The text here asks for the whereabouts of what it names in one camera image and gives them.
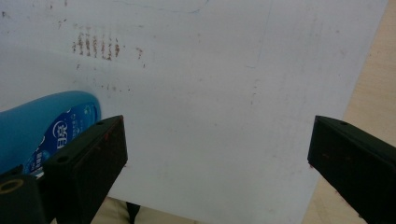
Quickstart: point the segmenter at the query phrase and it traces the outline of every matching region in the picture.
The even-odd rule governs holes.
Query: blue bottle
[[[0,174],[23,165],[39,172],[43,161],[100,120],[98,100],[65,91],[0,112]]]

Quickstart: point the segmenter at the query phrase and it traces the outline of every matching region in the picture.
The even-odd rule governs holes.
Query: faint pencil marks
[[[140,48],[136,48],[136,50],[139,52],[139,58],[138,59],[140,59],[142,57],[142,55],[143,55],[143,50],[140,49]]]
[[[62,23],[67,21],[67,19],[64,19],[62,21],[58,21],[58,30],[61,29]]]
[[[2,11],[2,12],[1,12],[1,16],[2,16],[3,19],[4,19],[4,18],[6,18],[6,19],[11,19],[11,17],[10,17],[5,11]]]
[[[148,3],[145,0],[114,0],[115,3],[123,3],[128,6],[151,8],[159,11],[166,11],[172,13],[187,13],[194,14],[199,13],[204,7],[207,6],[209,0],[194,0],[194,1],[182,1],[177,3],[167,3],[166,1],[157,0],[157,2],[150,1]]]
[[[98,35],[90,33],[91,27],[85,27],[86,31],[84,31],[84,26],[78,27],[75,24],[74,28],[78,30],[78,37],[72,44],[73,53],[108,61],[120,56],[120,44],[117,38],[114,42],[111,37],[106,35],[98,37]]]
[[[272,11],[273,4],[274,4],[274,0],[271,0],[270,5],[269,5],[269,7],[268,7],[267,16],[266,16],[266,18],[265,18],[265,22],[263,23],[263,24],[264,24],[264,28],[263,28],[263,30],[262,30],[262,36],[260,37],[260,51],[259,51],[259,55],[257,56],[257,61],[254,62],[253,65],[245,65],[245,67],[248,67],[248,68],[256,68],[256,66],[257,66],[257,65],[259,64],[259,62],[260,62],[260,58],[262,57],[262,51],[263,51],[263,48],[264,48],[264,39],[265,39],[265,37],[266,37],[267,27],[268,27],[268,24],[269,24],[269,20],[270,20],[270,18],[271,18],[271,11]]]

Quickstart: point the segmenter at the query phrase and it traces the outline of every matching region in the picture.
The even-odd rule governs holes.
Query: wooden table
[[[389,0],[344,120],[396,146],[396,0]],[[303,221],[311,223],[366,222],[321,178]]]

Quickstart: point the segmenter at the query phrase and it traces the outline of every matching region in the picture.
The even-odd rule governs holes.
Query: brown stain
[[[91,56],[91,43],[90,43],[90,34],[85,34],[86,38],[85,38],[85,47],[87,48],[87,56],[90,57]]]
[[[11,19],[11,17],[10,17],[5,11],[2,11],[2,12],[1,12],[1,16],[2,16],[3,18]]]
[[[96,58],[96,55],[98,53],[98,51],[97,51],[98,40],[96,39],[96,35],[93,36],[93,41],[92,42],[93,42],[92,43],[93,44],[93,55]]]
[[[142,55],[143,55],[143,50],[140,49],[140,48],[136,48],[136,50],[139,51],[139,58],[138,59],[140,59],[142,57]]]
[[[105,59],[105,41],[102,39],[102,59]]]
[[[72,48],[73,48],[73,53],[76,53],[76,42],[73,42]]]
[[[120,45],[119,45],[119,40],[117,38],[116,38],[115,51],[116,51],[116,58],[117,58],[117,57],[119,57],[119,53],[120,53]]]
[[[108,44],[108,54],[107,54],[107,60],[111,61],[111,42]]]
[[[83,36],[83,33],[80,32],[79,35],[78,35],[79,55],[83,55],[84,54],[84,51],[83,51],[84,42],[82,42],[82,36]]]
[[[80,30],[83,29],[83,27],[78,27],[78,24],[74,23],[73,27],[75,29],[79,28]],[[86,56],[88,57],[98,57],[98,50],[102,52],[102,59],[112,61],[114,58],[113,57],[119,57],[120,55],[120,44],[119,40],[115,38],[115,43],[113,42],[114,39],[111,37],[106,40],[105,34],[102,35],[102,38],[99,39],[97,35],[91,35],[90,26],[85,26],[87,29],[87,32],[85,34],[83,32],[79,32],[78,34],[78,40],[73,42],[72,49],[73,53],[76,53],[77,48],[79,48],[79,54],[84,55],[84,50],[86,50]],[[142,49],[137,49],[139,51],[139,59],[142,56],[143,50]]]

